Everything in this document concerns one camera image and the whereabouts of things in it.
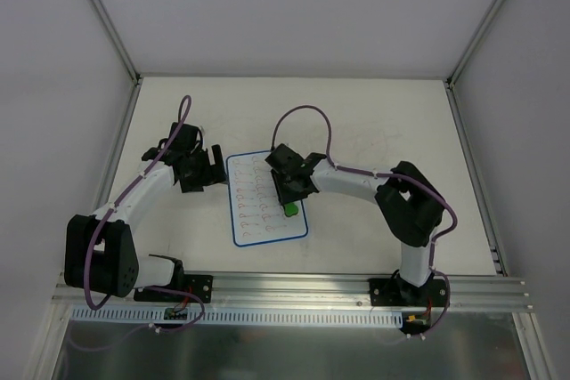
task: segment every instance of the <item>white wall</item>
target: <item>white wall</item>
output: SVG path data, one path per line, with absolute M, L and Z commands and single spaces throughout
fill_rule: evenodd
M 570 378 L 570 9 L 508 0 L 458 85 L 512 274 L 524 276 Z
M 20 378 L 130 81 L 86 0 L 0 0 L 0 378 Z
M 448 77 L 492 0 L 103 0 L 141 72 Z

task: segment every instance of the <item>purple cable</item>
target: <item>purple cable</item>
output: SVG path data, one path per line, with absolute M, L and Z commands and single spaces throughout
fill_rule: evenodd
M 334 166 L 335 169 L 338 169 L 339 171 L 344 171 L 345 173 L 360 174 L 360 175 L 366 175 L 369 177 L 395 178 L 396 180 L 403 180 L 405 182 L 409 182 L 409 183 L 413 184 L 414 186 L 416 186 L 418 189 L 427 193 L 431 198 L 435 199 L 441 206 L 444 207 L 444 209 L 451 216 L 452 224 L 447 229 L 439 231 L 433 236 L 433 238 L 431 239 L 431 248 L 429 248 L 429 268 L 431 269 L 432 272 L 434 272 L 434 274 L 443 277 L 444 281 L 445 281 L 445 285 L 447 286 L 447 301 L 445 303 L 445 306 L 444 306 L 444 309 L 443 309 L 441 315 L 439 316 L 439 318 L 437 318 L 436 322 L 429 329 L 429 331 L 431 331 L 433 327 L 435 327 L 437 324 L 439 324 L 440 320 L 444 317 L 445 313 L 447 313 L 447 310 L 449 309 L 449 304 L 451 301 L 451 288 L 450 288 L 449 279 L 447 278 L 447 276 L 444 273 L 434 270 L 433 265 L 434 265 L 434 256 L 436 255 L 436 241 L 438 239 L 440 239 L 442 236 L 444 236 L 444 235 L 448 234 L 449 232 L 455 230 L 455 228 L 457 227 L 458 221 L 457 221 L 457 215 L 455 214 L 455 211 L 453 211 L 453 208 L 437 192 L 431 190 L 428 186 L 426 186 L 422 182 L 419 182 L 418 180 L 415 180 L 415 179 L 413 179 L 407 175 L 397 174 L 397 173 L 375 173 L 373 171 L 367 171 L 367 170 L 358 169 L 358 168 L 349 168 L 347 166 L 342 166 L 342 165 L 335 163 L 332 160 L 332 156 L 330 155 L 330 146 L 332 144 L 332 125 L 330 124 L 329 117 L 326 115 L 326 113 L 324 111 L 322 111 L 318 107 L 313 106 L 311 104 L 304 104 L 301 106 L 297 106 L 297 107 L 289 110 L 288 112 L 286 112 L 283 116 L 281 116 L 281 118 L 277 121 L 277 125 L 275 125 L 275 129 L 273 129 L 273 137 L 271 140 L 271 149 L 272 150 L 275 149 L 275 139 L 277 138 L 277 131 L 279 130 L 279 126 L 281 125 L 281 123 L 283 122 L 285 117 L 289 116 L 294 111 L 301 110 L 301 109 L 311 109 L 311 110 L 315 110 L 315 111 L 319 112 L 321 114 L 322 118 L 324 119 L 324 121 L 326 122 L 327 129 L 329 130 L 329 137 L 327 138 L 327 146 L 325 149 L 325 155 L 327 157 L 327 161 L 329 162 L 329 164 L 331 166 Z
M 188 101 L 188 103 L 186 105 L 185 111 L 183 112 L 183 105 L 184 105 L 185 101 Z M 160 161 L 162 156 L 168 150 L 168 147 L 170 147 L 170 144 L 172 144 L 172 141 L 174 141 L 174 139 L 176 138 L 176 136 L 180 132 L 182 125 L 184 125 L 184 121 L 186 120 L 186 118 L 188 117 L 188 114 L 190 113 L 191 105 L 192 105 L 191 96 L 185 95 L 182 98 L 182 100 L 180 101 L 180 106 L 178 107 L 178 125 L 176 126 L 175 130 L 172 132 L 172 135 L 170 135 L 170 137 L 168 138 L 167 142 L 165 143 L 165 145 L 162 148 L 162 150 L 160 151 L 160 153 L 144 169 L 144 172 L 143 172 L 144 175 L 149 173 L 149 171 Z M 115 202 L 113 203 L 115 206 L 115 209 L 118 208 L 118 206 L 123 201 L 123 199 L 126 198 L 126 196 L 134 189 L 134 187 L 136 187 L 136 185 L 139 182 L 141 182 L 141 180 L 143 180 L 143 176 L 138 175 L 133 180 L 133 182 L 131 182 L 128 186 L 126 186 L 126 188 L 123 190 L 123 192 L 120 195 L 118 195 L 118 198 L 115 199 Z M 110 299 L 110 295 L 106 295 L 101 300 L 100 303 L 98 303 L 98 304 L 94 303 L 93 298 L 91 297 L 91 289 L 89 287 L 91 284 L 90 279 L 89 279 L 89 275 L 91 272 L 91 260 L 93 258 L 95 242 L 97 241 L 97 238 L 99 237 L 99 234 L 101 233 L 103 226 L 109 220 L 109 218 L 112 216 L 113 213 L 114 213 L 114 209 L 109 208 L 109 210 L 105 213 L 103 218 L 99 221 L 99 224 L 97 224 L 97 227 L 95 228 L 93 236 L 91 237 L 91 240 L 89 241 L 89 245 L 87 246 L 87 254 L 85 256 L 85 268 L 83 271 L 83 289 L 84 289 L 84 294 L 85 294 L 85 301 L 87 302 L 87 305 L 89 306 L 89 308 L 93 311 L 98 311 L 99 309 L 101 309 L 101 307 L 103 307 Z
M 160 332 L 175 333 L 178 331 L 184 331 L 185 329 L 190 328 L 192 325 L 194 325 L 199 320 L 203 319 L 204 316 L 206 315 L 206 307 L 204 306 L 204 303 L 200 300 L 199 297 L 197 297 L 196 295 L 194 295 L 192 293 L 187 293 L 184 291 L 175 291 L 174 289 L 166 289 L 166 288 L 162 288 L 162 287 L 146 287 L 146 289 L 149 289 L 151 291 L 157 291 L 159 293 L 172 294 L 172 295 L 182 295 L 185 297 L 189 297 L 192 300 L 194 300 L 196 303 L 198 303 L 199 307 L 200 307 L 199 315 L 196 318 L 194 318 L 193 320 L 191 320 L 190 322 L 186 322 L 185 324 L 182 324 L 180 327 L 176 327 L 176 328 L 169 328 L 169 329 L 162 328 L 160 330 Z M 113 347 L 115 347 L 116 345 L 123 343 L 128 337 L 132 336 L 137 331 L 141 331 L 143 329 L 150 328 L 149 324 L 141 324 L 137 327 L 134 327 L 130 331 L 126 332 L 122 337 L 120 337 L 116 342 L 113 342 L 112 344 L 106 344 L 104 346 L 97 346 L 97 347 L 85 347 L 81 344 L 77 344 L 71 338 L 72 326 L 73 326 L 73 322 L 70 322 L 70 326 L 69 326 L 69 329 L 67 332 L 66 340 L 67 340 L 67 343 L 71 347 L 73 347 L 74 349 L 76 349 L 80 352 L 104 352 L 104 351 L 108 351 L 108 350 L 112 349 Z

